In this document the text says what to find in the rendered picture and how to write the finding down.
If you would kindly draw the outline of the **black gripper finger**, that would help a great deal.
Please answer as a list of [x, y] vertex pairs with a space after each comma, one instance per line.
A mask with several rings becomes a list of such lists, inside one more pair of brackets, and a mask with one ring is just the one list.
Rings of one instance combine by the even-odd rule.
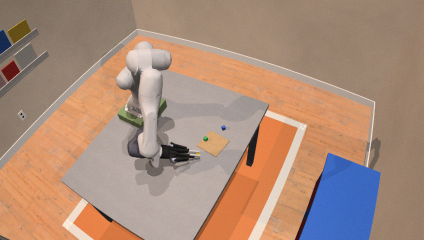
[[170, 146], [171, 146], [171, 150], [176, 151], [177, 153], [196, 154], [196, 153], [200, 152], [198, 150], [189, 150], [189, 149], [187, 149], [186, 146], [178, 145], [178, 144], [175, 144], [173, 142], [170, 143]]
[[172, 151], [171, 154], [175, 154], [176, 155], [175, 158], [170, 158], [173, 161], [174, 164], [176, 162], [188, 161], [189, 158], [199, 159], [199, 157], [201, 156], [200, 154], [185, 154], [185, 153], [178, 153], [178, 152], [174, 152], [174, 151]]

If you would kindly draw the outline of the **tan square mat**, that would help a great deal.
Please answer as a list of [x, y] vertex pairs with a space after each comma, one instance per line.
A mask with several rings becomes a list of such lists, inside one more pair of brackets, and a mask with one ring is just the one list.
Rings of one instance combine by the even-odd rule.
[[197, 146], [215, 157], [217, 157], [229, 142], [228, 139], [213, 131], [210, 131], [206, 137], [208, 137], [208, 140], [204, 141], [202, 139]]

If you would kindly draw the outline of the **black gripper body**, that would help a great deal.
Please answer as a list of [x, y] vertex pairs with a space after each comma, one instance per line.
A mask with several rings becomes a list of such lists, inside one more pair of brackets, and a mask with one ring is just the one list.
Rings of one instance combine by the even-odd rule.
[[172, 154], [171, 152], [176, 152], [176, 150], [171, 150], [172, 146], [170, 145], [161, 145], [162, 147], [162, 155], [161, 159], [172, 159], [176, 157], [176, 154]]

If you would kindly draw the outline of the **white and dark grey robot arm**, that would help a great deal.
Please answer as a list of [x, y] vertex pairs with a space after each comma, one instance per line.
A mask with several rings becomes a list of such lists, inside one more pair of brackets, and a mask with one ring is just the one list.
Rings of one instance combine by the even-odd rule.
[[154, 49], [148, 41], [141, 41], [126, 56], [126, 67], [116, 77], [120, 89], [130, 90], [125, 111], [142, 119], [140, 127], [127, 144], [128, 154], [135, 158], [151, 159], [159, 167], [162, 146], [157, 141], [158, 115], [162, 97], [163, 76], [171, 63], [171, 53]]

